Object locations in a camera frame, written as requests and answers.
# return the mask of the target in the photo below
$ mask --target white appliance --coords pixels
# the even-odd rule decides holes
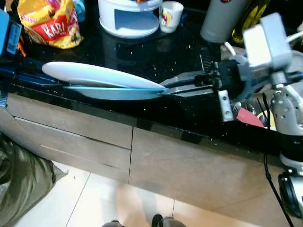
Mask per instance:
[[[100,24],[108,33],[120,38],[143,38],[157,31],[159,22],[152,11],[158,8],[161,2],[98,0]]]

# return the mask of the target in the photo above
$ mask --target gray bottle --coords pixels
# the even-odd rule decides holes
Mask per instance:
[[[249,0],[211,0],[200,35],[212,43],[224,43],[231,35]]]

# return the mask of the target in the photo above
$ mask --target white tile floor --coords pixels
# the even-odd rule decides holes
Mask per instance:
[[[128,184],[54,162],[68,174],[15,227],[150,227],[154,214],[174,216],[187,227],[257,227]]]

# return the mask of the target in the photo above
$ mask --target granite countertop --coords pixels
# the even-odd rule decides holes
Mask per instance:
[[[199,52],[207,45],[213,60],[220,47],[201,41],[204,14],[185,9],[185,26],[172,34],[158,30],[150,37],[125,40],[106,33],[99,23],[98,3],[87,2],[87,19],[80,24],[85,40],[68,50],[27,44],[28,57],[48,61],[73,61],[131,73],[160,83],[186,71],[201,70]],[[278,155],[278,133],[241,122],[222,123],[215,95],[193,98],[161,97],[146,101],[105,101],[85,97],[61,87],[40,87],[16,82],[11,92],[116,122],[156,131],[193,143],[212,138]]]

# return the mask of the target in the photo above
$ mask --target white cable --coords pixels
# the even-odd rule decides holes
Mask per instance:
[[[303,36],[303,31],[300,31],[300,32],[298,32],[298,33],[295,33],[295,34],[293,34],[293,35],[288,36],[288,37],[286,38],[286,40],[287,40],[288,42],[291,42],[291,41],[293,41],[293,40],[295,40],[295,39],[297,39],[297,38],[300,38],[301,36]]]
[[[229,42],[225,42],[224,46],[228,49],[228,51],[232,54],[232,56],[236,55],[235,49]]]

